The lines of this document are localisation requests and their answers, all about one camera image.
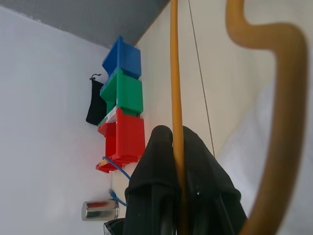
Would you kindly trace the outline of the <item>black canvas sneaker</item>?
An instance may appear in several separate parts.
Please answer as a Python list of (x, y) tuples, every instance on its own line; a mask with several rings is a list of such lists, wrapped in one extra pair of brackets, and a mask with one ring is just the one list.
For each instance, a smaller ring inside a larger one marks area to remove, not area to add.
[(123, 235), (125, 218), (110, 220), (103, 224), (104, 235)]

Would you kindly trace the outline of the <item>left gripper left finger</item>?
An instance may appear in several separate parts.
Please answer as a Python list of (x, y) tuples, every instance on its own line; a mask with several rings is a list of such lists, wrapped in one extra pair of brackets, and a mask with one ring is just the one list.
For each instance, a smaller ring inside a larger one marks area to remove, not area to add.
[(125, 190), (124, 235), (175, 235), (181, 189), (172, 143), (169, 127), (152, 130)]

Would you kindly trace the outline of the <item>red plastic bin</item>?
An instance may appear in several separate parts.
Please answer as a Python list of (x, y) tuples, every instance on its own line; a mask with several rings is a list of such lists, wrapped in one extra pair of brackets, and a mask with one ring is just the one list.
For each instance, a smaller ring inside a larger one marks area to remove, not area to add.
[(105, 137), (105, 156), (96, 165), (104, 173), (140, 160), (145, 150), (144, 120), (114, 107), (98, 125)]

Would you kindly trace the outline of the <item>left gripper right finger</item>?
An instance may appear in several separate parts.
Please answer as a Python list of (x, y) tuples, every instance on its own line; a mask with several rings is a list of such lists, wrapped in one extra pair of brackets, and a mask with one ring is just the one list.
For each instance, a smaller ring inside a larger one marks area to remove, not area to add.
[(241, 193), (202, 139), (183, 128), (190, 235), (239, 235), (247, 216)]

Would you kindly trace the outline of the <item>blue plastic bin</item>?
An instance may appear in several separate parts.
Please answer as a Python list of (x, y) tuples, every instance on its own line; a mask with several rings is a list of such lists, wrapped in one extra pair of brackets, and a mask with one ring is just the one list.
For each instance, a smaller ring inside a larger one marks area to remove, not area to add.
[(103, 60), (102, 67), (108, 76), (116, 69), (122, 69), (127, 76), (138, 79), (141, 76), (140, 50), (124, 42), (119, 36)]

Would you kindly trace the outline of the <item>green plastic bin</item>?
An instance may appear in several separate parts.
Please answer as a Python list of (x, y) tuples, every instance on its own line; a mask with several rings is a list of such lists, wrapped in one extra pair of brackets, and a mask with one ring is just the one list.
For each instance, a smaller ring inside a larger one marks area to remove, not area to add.
[(100, 89), (100, 97), (107, 104), (107, 113), (114, 107), (124, 113), (138, 116), (143, 112), (142, 82), (116, 69)]

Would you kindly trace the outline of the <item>shiny metal cylinder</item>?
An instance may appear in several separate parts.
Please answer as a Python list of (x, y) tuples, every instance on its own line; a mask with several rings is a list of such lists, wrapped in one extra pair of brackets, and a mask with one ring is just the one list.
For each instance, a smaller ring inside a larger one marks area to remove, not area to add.
[(86, 201), (82, 205), (83, 221), (110, 221), (118, 218), (119, 204), (114, 199)]

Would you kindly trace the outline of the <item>black drawstring pouch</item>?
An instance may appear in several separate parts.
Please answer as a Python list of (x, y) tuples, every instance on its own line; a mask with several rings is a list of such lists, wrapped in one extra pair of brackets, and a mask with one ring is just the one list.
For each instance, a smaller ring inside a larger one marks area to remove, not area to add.
[(96, 80), (95, 76), (101, 74), (93, 74), (91, 81), (91, 101), (86, 117), (86, 122), (92, 125), (98, 125), (107, 115), (107, 103), (100, 96), (100, 90), (103, 83)]

